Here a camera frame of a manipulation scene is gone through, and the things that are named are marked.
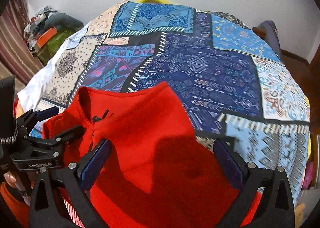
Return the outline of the orange sleeve forearm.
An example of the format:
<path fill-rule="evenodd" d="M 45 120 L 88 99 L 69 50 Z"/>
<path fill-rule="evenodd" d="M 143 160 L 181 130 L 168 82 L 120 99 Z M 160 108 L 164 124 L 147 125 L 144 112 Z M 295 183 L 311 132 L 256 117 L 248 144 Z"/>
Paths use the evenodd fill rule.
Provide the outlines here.
<path fill-rule="evenodd" d="M 29 206 L 24 202 L 22 196 L 6 182 L 1 183 L 1 199 L 4 201 L 3 205 L 9 208 L 22 227 L 29 227 Z"/>

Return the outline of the left hand holding gripper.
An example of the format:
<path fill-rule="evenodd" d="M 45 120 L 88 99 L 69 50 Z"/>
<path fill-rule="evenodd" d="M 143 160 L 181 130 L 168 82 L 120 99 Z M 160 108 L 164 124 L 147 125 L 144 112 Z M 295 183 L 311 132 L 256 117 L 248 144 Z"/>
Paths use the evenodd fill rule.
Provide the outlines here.
<path fill-rule="evenodd" d="M 12 187 L 15 188 L 17 192 L 20 193 L 20 195 L 22 196 L 24 202 L 30 206 L 30 202 L 31 202 L 31 194 L 32 194 L 32 190 L 34 187 L 34 181 L 35 181 L 35 174 L 33 172 L 20 172 L 20 174 L 26 174 L 27 178 L 28 178 L 28 184 L 27 186 L 25 186 L 22 182 L 22 180 L 20 179 L 20 177 L 14 173 L 11 172 L 7 172 L 5 174 L 3 174 L 3 177 L 5 179 L 5 181 L 7 182 L 7 184 Z"/>

